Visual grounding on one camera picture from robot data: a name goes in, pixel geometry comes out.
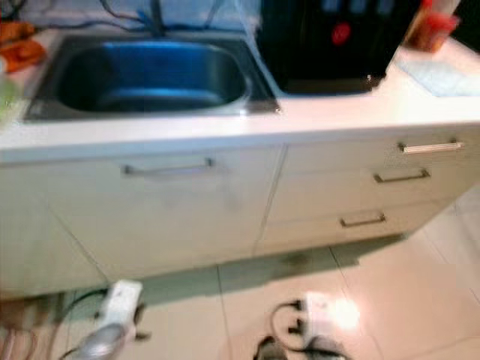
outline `kitchen counter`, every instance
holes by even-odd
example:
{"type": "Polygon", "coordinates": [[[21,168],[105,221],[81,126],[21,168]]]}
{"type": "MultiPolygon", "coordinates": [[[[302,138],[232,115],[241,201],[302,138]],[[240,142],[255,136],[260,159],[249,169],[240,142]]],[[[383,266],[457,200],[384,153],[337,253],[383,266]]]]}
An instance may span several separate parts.
{"type": "MultiPolygon", "coordinates": [[[[55,48],[58,31],[37,40],[55,48]]],[[[434,56],[401,49],[397,57],[451,59],[454,66],[480,73],[479,56],[448,40],[434,56]]],[[[11,76],[29,90],[47,64],[11,76]]],[[[368,94],[337,97],[288,97],[277,88],[278,114],[229,117],[142,118],[26,124],[25,96],[0,121],[0,163],[15,164],[76,158],[259,146],[308,140],[336,140],[364,132],[480,126],[480,97],[435,97],[394,63],[387,78],[368,94]]]]}

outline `metal handle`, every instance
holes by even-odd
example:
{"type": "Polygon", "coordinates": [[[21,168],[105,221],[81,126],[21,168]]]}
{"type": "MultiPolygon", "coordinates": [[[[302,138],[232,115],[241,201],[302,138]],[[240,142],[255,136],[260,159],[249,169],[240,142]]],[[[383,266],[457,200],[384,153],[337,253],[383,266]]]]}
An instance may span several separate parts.
{"type": "Polygon", "coordinates": [[[378,219],[360,221],[358,223],[347,223],[344,219],[340,219],[340,225],[344,228],[362,227],[364,225],[381,224],[381,223],[385,223],[386,221],[387,221],[387,218],[385,217],[385,214],[381,213],[379,214],[378,219]]]}
{"type": "Polygon", "coordinates": [[[405,176],[403,178],[383,178],[379,174],[374,174],[373,175],[373,178],[375,179],[375,181],[378,184],[385,184],[385,183],[388,183],[388,182],[406,182],[406,181],[409,181],[409,180],[419,180],[419,179],[426,179],[426,178],[430,178],[430,177],[431,177],[431,175],[427,171],[427,169],[422,169],[421,172],[420,172],[420,175],[418,175],[418,176],[405,176]]]}
{"type": "Polygon", "coordinates": [[[465,147],[464,142],[458,142],[452,139],[448,144],[434,144],[434,145],[420,145],[420,146],[406,146],[403,143],[398,144],[398,148],[404,154],[430,154],[433,152],[456,152],[465,147]]]}
{"type": "Polygon", "coordinates": [[[122,167],[121,171],[126,176],[168,176],[168,175],[205,173],[211,170],[214,166],[215,166],[215,161],[210,157],[207,157],[203,165],[170,167],[166,169],[152,169],[152,170],[135,169],[135,167],[133,166],[125,165],[122,167]]]}

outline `white power adapter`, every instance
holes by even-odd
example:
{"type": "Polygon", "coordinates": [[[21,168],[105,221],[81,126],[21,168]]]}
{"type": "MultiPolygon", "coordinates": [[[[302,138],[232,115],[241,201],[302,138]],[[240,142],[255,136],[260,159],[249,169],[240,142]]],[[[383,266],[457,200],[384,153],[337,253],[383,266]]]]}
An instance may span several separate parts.
{"type": "Polygon", "coordinates": [[[120,280],[109,290],[100,310],[98,328],[119,324],[126,329],[134,324],[142,284],[137,281],[120,280]]]}

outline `tiled floor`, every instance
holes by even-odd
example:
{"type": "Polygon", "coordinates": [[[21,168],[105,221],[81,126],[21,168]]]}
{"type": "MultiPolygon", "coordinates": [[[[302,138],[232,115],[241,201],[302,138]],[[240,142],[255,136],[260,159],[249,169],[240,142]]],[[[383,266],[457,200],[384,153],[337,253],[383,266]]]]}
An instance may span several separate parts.
{"type": "MultiPolygon", "coordinates": [[[[358,305],[358,328],[338,333],[354,359],[480,359],[479,224],[477,186],[404,240],[346,244],[145,280],[148,308],[140,329],[152,338],[130,345],[120,360],[251,360],[269,333],[272,308],[309,290],[358,305]]],[[[59,329],[54,359],[94,328],[99,302],[83,303],[59,329]]],[[[279,323],[289,314],[281,316],[279,323]]],[[[45,359],[51,326],[48,320],[32,321],[40,338],[35,359],[45,359]]]]}

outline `orange object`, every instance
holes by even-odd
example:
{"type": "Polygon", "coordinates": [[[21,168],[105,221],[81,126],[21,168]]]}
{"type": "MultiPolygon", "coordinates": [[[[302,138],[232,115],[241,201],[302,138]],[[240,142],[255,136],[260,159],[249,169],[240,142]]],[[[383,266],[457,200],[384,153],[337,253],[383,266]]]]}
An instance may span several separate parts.
{"type": "Polygon", "coordinates": [[[403,39],[405,44],[413,45],[412,40],[419,29],[419,26],[423,23],[425,18],[431,12],[431,8],[434,5],[433,0],[422,0],[420,8],[417,11],[417,14],[413,18],[412,23],[408,31],[406,32],[405,38],[403,39]]]}
{"type": "Polygon", "coordinates": [[[421,23],[413,39],[413,45],[420,50],[435,53],[457,28],[460,19],[442,13],[429,13],[421,23]]]}
{"type": "Polygon", "coordinates": [[[0,62],[4,72],[12,73],[41,62],[47,55],[45,49],[33,40],[17,41],[0,49],[0,62]]]}
{"type": "Polygon", "coordinates": [[[28,22],[0,22],[0,45],[30,38],[35,27],[28,22]]]}

